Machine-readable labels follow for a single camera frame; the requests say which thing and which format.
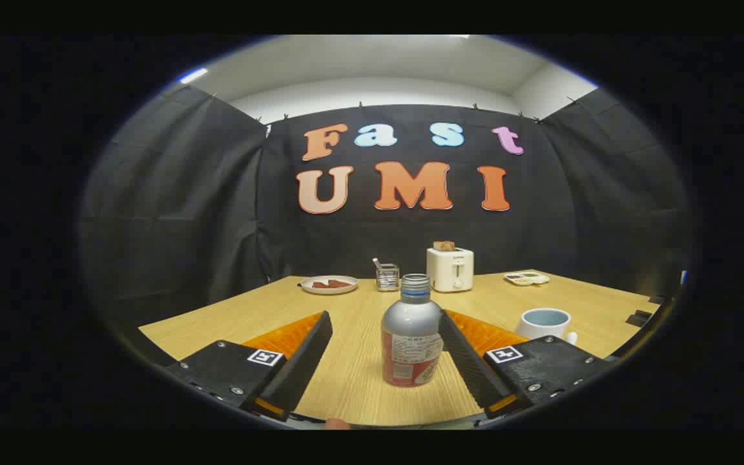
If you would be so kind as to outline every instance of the utensil holder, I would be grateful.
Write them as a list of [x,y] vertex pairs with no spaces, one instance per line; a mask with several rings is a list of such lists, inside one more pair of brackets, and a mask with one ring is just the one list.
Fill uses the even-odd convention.
[[375,270],[375,282],[378,291],[398,291],[401,288],[401,268],[391,263],[381,265]]

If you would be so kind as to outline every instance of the small tray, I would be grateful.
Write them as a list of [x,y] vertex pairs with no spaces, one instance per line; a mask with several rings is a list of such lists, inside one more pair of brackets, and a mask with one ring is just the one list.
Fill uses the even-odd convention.
[[504,279],[514,285],[541,285],[550,282],[550,278],[535,271],[514,271],[505,273]]

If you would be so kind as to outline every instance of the silver aluminum bottle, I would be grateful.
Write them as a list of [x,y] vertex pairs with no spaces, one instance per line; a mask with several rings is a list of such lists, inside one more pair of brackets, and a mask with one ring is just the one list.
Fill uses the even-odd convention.
[[429,382],[444,346],[438,333],[442,312],[430,298],[429,276],[402,277],[401,299],[380,325],[385,382],[403,388]]

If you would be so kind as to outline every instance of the white toaster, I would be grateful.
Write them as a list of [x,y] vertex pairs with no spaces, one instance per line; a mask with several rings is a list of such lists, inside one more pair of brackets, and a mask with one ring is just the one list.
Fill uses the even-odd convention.
[[426,249],[426,274],[438,292],[469,291],[473,288],[473,253],[456,247],[454,251]]

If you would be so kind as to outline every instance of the white mug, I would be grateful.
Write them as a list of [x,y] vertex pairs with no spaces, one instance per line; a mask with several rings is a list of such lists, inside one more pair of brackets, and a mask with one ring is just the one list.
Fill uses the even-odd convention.
[[[527,339],[536,339],[541,336],[556,336],[562,338],[564,330],[570,323],[570,314],[560,309],[529,309],[522,314],[522,320],[516,333]],[[563,339],[575,345],[579,335],[567,333]]]

